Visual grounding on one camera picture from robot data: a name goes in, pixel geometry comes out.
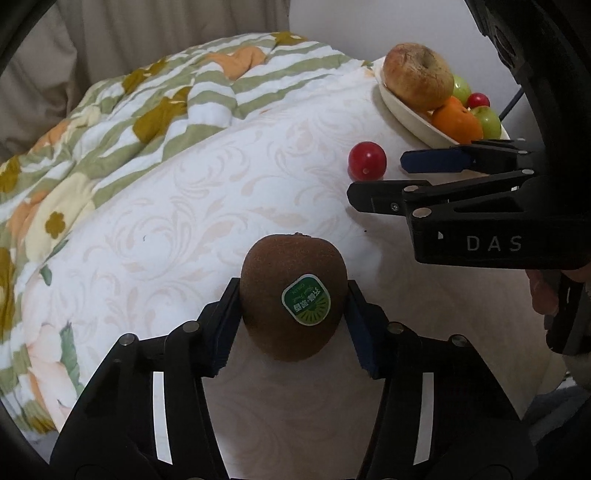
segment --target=orange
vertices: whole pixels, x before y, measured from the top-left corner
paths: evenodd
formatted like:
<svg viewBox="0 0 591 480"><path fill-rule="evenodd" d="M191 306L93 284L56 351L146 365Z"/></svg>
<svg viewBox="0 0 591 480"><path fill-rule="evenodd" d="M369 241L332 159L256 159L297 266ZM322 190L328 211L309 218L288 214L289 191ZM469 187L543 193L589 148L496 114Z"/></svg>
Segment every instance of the orange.
<svg viewBox="0 0 591 480"><path fill-rule="evenodd" d="M433 112L431 123L459 144L470 144L484 137L480 121L455 97L448 98L443 106Z"/></svg>
<svg viewBox="0 0 591 480"><path fill-rule="evenodd" d="M456 106L464 106L462 101L458 97L451 96L445 102L443 102L442 106L447 105L456 105Z"/></svg>

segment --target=fruit plate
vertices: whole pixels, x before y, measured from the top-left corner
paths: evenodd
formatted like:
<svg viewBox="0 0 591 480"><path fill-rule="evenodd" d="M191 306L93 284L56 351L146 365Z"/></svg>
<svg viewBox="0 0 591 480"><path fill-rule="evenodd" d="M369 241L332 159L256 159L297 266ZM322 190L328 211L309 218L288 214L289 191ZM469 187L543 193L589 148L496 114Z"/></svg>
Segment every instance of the fruit plate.
<svg viewBox="0 0 591 480"><path fill-rule="evenodd" d="M420 114L407 107L402 101L396 97L384 83L382 78L382 67L384 65L384 58L374 62L375 78L378 81L379 92L382 95L384 103L388 110L398 119L398 121L406 127L415 137L426 143L431 148L448 148L458 143L448 137L446 134L440 132L427 119L427 115ZM501 138L509 140L509 135L505 127L501 125Z"/></svg>

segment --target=human hand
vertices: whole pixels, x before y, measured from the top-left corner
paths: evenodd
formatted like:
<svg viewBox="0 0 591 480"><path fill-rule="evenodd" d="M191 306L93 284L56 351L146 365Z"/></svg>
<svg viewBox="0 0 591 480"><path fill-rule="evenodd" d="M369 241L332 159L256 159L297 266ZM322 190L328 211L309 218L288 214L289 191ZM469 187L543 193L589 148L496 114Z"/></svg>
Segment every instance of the human hand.
<svg viewBox="0 0 591 480"><path fill-rule="evenodd" d="M541 315L558 313L558 294L546 283L539 270L526 270L530 279L531 302L534 310ZM578 270L563 270L568 278L579 283L591 281L591 263Z"/></svg>

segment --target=green sticker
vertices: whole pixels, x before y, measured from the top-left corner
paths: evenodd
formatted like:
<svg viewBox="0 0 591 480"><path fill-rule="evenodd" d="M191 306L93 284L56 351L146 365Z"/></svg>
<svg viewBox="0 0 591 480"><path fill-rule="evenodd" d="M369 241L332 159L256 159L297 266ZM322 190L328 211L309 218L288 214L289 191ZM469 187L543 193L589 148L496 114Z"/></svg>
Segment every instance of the green sticker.
<svg viewBox="0 0 591 480"><path fill-rule="evenodd" d="M330 295L322 282L312 274L302 275L283 291L283 306L299 323L318 325L330 311Z"/></svg>

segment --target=das logo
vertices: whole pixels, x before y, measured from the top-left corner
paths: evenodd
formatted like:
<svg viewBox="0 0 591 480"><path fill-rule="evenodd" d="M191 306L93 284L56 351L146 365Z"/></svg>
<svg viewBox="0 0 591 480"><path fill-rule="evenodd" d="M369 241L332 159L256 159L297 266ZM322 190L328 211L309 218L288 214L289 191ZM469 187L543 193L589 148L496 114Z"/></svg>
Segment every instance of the das logo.
<svg viewBox="0 0 591 480"><path fill-rule="evenodd" d="M499 236L495 235L492 239L478 236L468 235L466 237L467 249L469 252L478 252L486 250L487 252L518 252L521 250L521 235L515 235L509 239L499 240Z"/></svg>

